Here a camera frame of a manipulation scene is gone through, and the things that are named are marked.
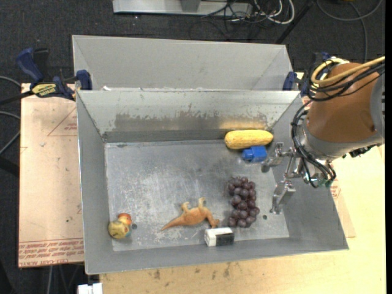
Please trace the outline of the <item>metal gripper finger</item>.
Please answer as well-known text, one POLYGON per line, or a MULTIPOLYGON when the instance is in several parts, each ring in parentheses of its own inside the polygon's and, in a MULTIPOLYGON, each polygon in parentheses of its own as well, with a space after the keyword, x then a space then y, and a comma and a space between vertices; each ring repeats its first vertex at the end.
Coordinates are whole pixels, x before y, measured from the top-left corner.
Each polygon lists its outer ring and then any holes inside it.
POLYGON ((286 157, 293 157, 294 156, 294 149, 293 147, 284 148, 283 142, 277 142, 271 149, 269 153, 261 162, 261 171, 266 173, 270 170, 271 167, 276 167, 282 163, 284 158, 286 157))
POLYGON ((275 184, 270 213, 280 214, 295 192, 296 189, 292 181, 278 181, 275 184))

